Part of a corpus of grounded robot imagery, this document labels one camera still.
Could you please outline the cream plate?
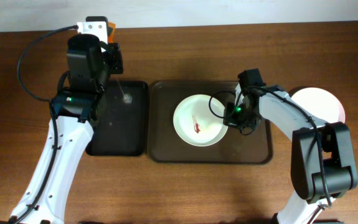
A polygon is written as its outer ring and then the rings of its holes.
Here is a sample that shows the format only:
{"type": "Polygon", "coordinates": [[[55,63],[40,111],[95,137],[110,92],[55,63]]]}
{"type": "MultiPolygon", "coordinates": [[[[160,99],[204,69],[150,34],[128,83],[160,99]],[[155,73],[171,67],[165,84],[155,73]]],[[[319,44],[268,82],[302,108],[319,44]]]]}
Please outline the cream plate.
{"type": "Polygon", "coordinates": [[[186,143],[207,147],[219,142],[228,127],[223,124],[225,106],[209,95],[192,95],[182,100],[173,114],[177,135],[186,143]]]}

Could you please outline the orange green sponge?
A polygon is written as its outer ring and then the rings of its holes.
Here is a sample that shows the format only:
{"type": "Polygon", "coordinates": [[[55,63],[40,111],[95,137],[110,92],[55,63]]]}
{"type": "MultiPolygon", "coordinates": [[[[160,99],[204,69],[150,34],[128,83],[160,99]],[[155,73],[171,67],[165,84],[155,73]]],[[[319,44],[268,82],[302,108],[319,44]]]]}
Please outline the orange green sponge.
{"type": "Polygon", "coordinates": [[[113,38],[114,38],[114,34],[115,34],[115,30],[116,30],[116,24],[112,23],[112,22],[108,22],[107,23],[108,28],[107,28],[107,40],[108,43],[113,43],[113,38]]]}

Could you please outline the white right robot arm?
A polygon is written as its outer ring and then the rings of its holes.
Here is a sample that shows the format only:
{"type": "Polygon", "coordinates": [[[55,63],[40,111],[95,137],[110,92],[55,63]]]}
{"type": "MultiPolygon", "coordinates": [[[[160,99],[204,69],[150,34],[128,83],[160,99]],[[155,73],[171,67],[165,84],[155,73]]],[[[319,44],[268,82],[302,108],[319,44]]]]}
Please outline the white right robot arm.
{"type": "Polygon", "coordinates": [[[237,78],[235,102],[226,106],[224,125],[248,136],[266,119],[291,141],[294,192],[271,223],[312,223],[335,199],[357,187],[349,128],[341,121],[329,123],[312,115],[279,85],[268,86],[257,68],[237,78]]]}

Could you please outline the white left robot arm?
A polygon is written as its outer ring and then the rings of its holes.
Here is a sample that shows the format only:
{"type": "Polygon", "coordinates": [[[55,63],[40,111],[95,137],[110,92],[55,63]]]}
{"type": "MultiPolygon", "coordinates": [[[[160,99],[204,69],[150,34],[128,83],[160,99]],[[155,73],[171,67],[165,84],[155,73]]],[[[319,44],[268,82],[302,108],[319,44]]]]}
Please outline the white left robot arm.
{"type": "Polygon", "coordinates": [[[63,223],[65,206],[80,158],[92,141],[106,108],[106,88],[113,74],[123,73],[123,59],[113,36],[116,25],[105,16],[88,16],[73,26],[52,30],[32,41],[28,51],[66,30],[68,70],[58,82],[56,95],[47,100],[49,130],[31,181],[8,223],[63,223]]]}

